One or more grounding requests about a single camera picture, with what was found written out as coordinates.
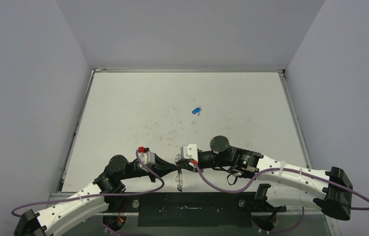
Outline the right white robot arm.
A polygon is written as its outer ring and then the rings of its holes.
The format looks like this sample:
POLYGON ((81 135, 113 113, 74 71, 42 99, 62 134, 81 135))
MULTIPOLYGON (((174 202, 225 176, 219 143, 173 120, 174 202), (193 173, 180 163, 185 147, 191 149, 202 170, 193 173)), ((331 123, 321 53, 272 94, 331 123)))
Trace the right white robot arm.
POLYGON ((287 164, 233 147, 224 136, 212 138, 210 148, 201 151, 196 144, 182 146, 175 162, 194 171, 226 167, 237 178, 266 181, 266 189, 258 189, 254 197, 255 207, 261 211, 271 206, 307 207, 337 220, 350 220, 353 185, 343 169, 314 170, 287 164))

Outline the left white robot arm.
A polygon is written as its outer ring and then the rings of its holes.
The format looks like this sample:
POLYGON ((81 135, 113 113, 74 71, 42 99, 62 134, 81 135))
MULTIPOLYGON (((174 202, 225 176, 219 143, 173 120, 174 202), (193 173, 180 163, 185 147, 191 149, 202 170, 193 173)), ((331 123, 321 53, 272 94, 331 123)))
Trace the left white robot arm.
POLYGON ((70 198, 53 200, 48 208, 37 212, 30 209, 19 215, 13 234, 61 236, 97 213, 118 211, 123 205, 123 196, 135 196, 135 193, 125 192, 123 179, 149 176, 155 182, 178 169, 177 165, 161 160, 151 152, 143 156, 150 157, 148 164, 139 159, 129 162, 122 155, 113 156, 94 181, 70 198))

